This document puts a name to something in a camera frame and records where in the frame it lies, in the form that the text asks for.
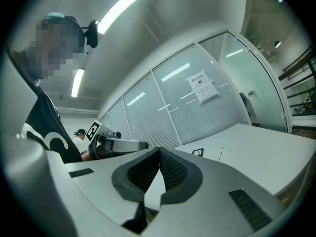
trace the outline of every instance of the white table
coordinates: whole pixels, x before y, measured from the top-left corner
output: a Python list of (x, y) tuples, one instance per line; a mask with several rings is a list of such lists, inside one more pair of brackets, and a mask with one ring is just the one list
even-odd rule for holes
[[(316, 140), (249, 125), (237, 124), (220, 133), (175, 149), (192, 153), (204, 148), (203, 157), (228, 164), (275, 195), (306, 167), (316, 151)], [(159, 210), (165, 192), (161, 173), (145, 194), (145, 206)]]

